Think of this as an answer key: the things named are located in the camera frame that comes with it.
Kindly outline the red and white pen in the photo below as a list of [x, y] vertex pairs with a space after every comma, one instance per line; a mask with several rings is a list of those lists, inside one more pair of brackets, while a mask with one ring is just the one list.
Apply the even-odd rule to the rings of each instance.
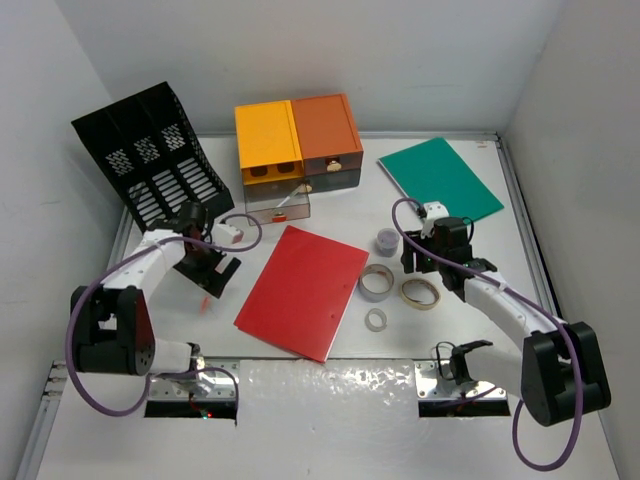
[[203, 315], [207, 312], [209, 305], [211, 302], [211, 298], [209, 296], [206, 296], [203, 298], [201, 305], [200, 305], [200, 314]]

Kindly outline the grey wide tape roll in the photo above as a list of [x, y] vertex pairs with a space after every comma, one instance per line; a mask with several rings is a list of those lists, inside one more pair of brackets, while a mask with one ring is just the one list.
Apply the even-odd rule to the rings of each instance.
[[394, 283], [394, 275], [388, 267], [381, 264], [370, 264], [360, 274], [358, 289], [367, 301], [378, 303], [390, 295]]

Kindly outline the beige masking tape roll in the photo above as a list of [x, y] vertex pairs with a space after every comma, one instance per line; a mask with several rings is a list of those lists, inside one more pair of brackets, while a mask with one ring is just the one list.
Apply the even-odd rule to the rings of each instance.
[[439, 290], [429, 281], [412, 278], [404, 281], [399, 287], [403, 302], [419, 311], [434, 309], [441, 300]]

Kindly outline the red folder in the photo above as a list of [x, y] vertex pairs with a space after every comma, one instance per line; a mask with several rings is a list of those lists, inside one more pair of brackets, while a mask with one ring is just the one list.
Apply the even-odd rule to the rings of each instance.
[[286, 227], [234, 325], [324, 363], [368, 257], [362, 249]]

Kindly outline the small clear drawer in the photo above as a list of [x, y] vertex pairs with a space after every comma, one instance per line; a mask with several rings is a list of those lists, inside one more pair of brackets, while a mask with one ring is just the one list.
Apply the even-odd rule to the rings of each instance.
[[246, 185], [245, 213], [261, 225], [309, 218], [311, 205], [308, 194], [304, 179]]

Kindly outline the orange yellow drawer cabinet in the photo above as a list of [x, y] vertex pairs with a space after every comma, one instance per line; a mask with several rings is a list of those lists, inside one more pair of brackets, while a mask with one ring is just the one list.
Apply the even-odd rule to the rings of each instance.
[[246, 187], [305, 182], [312, 193], [355, 188], [364, 148], [344, 93], [237, 106]]

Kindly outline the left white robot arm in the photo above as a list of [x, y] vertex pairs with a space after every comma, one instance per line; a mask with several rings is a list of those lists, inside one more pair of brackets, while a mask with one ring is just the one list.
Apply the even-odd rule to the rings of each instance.
[[182, 204], [176, 217], [152, 223], [128, 264], [100, 280], [91, 293], [76, 289], [70, 352], [77, 371], [145, 376], [194, 368], [196, 346], [158, 339], [147, 300], [171, 270], [215, 298], [222, 295], [240, 260], [183, 241], [201, 240], [209, 218], [204, 205]]

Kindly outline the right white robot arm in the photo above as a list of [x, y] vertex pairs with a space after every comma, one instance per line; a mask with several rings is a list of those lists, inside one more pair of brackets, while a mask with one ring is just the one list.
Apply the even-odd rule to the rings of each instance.
[[567, 324], [542, 312], [509, 287], [492, 262], [474, 255], [463, 219], [443, 217], [430, 233], [405, 231], [402, 238], [405, 272], [438, 273], [448, 291], [482, 312], [521, 353], [504, 357], [488, 340], [458, 345], [449, 360], [452, 381], [467, 384], [481, 370], [494, 385], [518, 395], [542, 426], [571, 419], [578, 396], [583, 413], [610, 406], [596, 332], [584, 322]]

